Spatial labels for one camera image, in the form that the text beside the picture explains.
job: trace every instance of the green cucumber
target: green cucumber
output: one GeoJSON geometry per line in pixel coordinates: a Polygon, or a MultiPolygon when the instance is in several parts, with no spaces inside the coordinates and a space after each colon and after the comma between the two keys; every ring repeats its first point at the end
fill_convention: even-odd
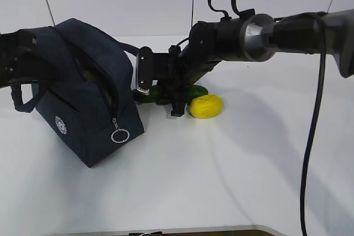
{"type": "Polygon", "coordinates": [[[199,86],[199,85],[192,85],[189,89],[189,92],[188,92],[187,103],[190,104],[190,102],[194,98],[198,98],[200,96],[204,96],[204,95],[208,95],[208,94],[209,94],[209,91],[205,87],[199,86]]]}
{"type": "Polygon", "coordinates": [[[162,93],[161,93],[160,87],[157,85],[154,85],[151,87],[149,95],[142,95],[137,90],[133,90],[134,100],[138,103],[157,102],[161,99],[161,96],[162,96],[162,93]]]}

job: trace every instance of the bag strap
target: bag strap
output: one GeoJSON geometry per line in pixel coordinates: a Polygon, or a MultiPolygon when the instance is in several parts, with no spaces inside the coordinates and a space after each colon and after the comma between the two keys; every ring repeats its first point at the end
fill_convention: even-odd
{"type": "Polygon", "coordinates": [[[95,26],[92,26],[90,24],[87,24],[85,23],[86,25],[98,30],[100,33],[102,33],[103,35],[105,35],[106,37],[108,37],[111,41],[113,41],[114,43],[119,43],[120,47],[127,53],[130,53],[131,55],[134,55],[134,56],[137,56],[138,53],[139,53],[139,48],[133,46],[133,45],[130,45],[130,44],[125,44],[125,43],[122,43],[120,41],[117,41],[115,38],[111,37],[109,34],[105,33],[103,30],[95,27],[95,26]]]}
{"type": "Polygon", "coordinates": [[[30,99],[27,103],[23,103],[21,85],[11,86],[11,97],[15,106],[15,110],[22,113],[32,112],[34,107],[44,97],[48,88],[48,85],[40,83],[38,93],[33,96],[33,98],[30,99]]]}
{"type": "Polygon", "coordinates": [[[120,47],[127,53],[130,53],[134,56],[137,56],[138,53],[139,53],[139,48],[133,46],[133,45],[130,45],[130,44],[125,44],[125,43],[122,43],[120,41],[117,41],[120,45],[120,47]]]}

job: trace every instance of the white table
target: white table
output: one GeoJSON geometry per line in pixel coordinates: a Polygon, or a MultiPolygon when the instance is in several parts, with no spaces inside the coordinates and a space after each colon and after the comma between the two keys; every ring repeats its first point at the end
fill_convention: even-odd
{"type": "MultiPolygon", "coordinates": [[[[162,52],[182,38],[118,39],[162,52]]],[[[246,228],[300,235],[318,62],[285,54],[223,62],[199,82],[223,98],[219,116],[170,118],[170,107],[139,106],[146,133],[93,169],[37,112],[17,113],[9,90],[0,90],[0,235],[246,228]]],[[[342,79],[332,57],[326,74],[306,221],[309,235],[352,235],[354,78],[342,79]]]]}

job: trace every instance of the wire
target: wire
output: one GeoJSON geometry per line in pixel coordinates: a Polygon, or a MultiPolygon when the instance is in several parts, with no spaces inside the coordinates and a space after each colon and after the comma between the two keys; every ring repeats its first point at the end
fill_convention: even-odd
{"type": "Polygon", "coordinates": [[[185,41],[188,41],[189,37],[183,39],[182,41],[180,41],[179,43],[176,44],[176,46],[180,46],[182,43],[184,43],[185,41]]]}
{"type": "Polygon", "coordinates": [[[312,17],[316,20],[321,35],[321,56],[320,56],[320,70],[319,70],[319,79],[317,83],[317,93],[316,93],[316,100],[315,106],[313,111],[313,116],[311,120],[311,126],[309,131],[309,137],[306,144],[305,155],[304,155],[304,162],[303,162],[303,169],[301,172],[301,186],[300,186],[300,223],[301,223],[301,231],[303,236],[307,236],[306,231],[306,222],[305,222],[305,192],[306,192],[306,181],[308,175],[308,167],[309,167],[309,160],[311,149],[314,141],[317,120],[319,117],[320,107],[321,107],[321,100],[323,94],[323,86],[324,86],[324,79],[325,79],[325,69],[326,69],[326,54],[327,54],[327,43],[326,43],[326,33],[325,33],[325,23],[321,19],[321,17],[316,13],[304,13],[301,14],[303,16],[312,17]]]}
{"type": "MultiPolygon", "coordinates": [[[[208,6],[209,8],[214,11],[214,12],[221,12],[224,15],[224,18],[230,19],[231,17],[228,15],[227,11],[223,10],[223,9],[215,9],[212,4],[211,4],[211,0],[208,0],[208,6]]],[[[238,15],[239,17],[241,16],[240,12],[237,9],[237,5],[236,5],[236,0],[231,0],[231,8],[233,10],[233,12],[238,15]]]]}
{"type": "Polygon", "coordinates": [[[172,49],[171,51],[169,51],[169,53],[173,53],[174,50],[176,50],[182,43],[184,43],[185,41],[188,41],[189,40],[189,37],[183,39],[182,41],[180,41],[179,43],[177,43],[172,49]]]}

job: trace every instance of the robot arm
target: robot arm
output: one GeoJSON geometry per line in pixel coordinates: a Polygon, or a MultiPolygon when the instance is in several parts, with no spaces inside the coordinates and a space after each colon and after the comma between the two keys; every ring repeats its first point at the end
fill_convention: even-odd
{"type": "Polygon", "coordinates": [[[253,10],[241,17],[228,15],[218,23],[198,22],[189,34],[189,44],[167,54],[142,48],[137,57],[137,90],[148,94],[158,81],[172,116],[182,116],[188,89],[221,61],[264,62],[276,52],[320,54],[322,32],[314,15],[325,25],[326,52],[334,56],[340,74],[354,74],[354,9],[336,13],[304,13],[273,19],[253,10]]]}
{"type": "Polygon", "coordinates": [[[40,58],[35,34],[19,30],[0,35],[0,88],[58,78],[56,67],[40,58]]]}

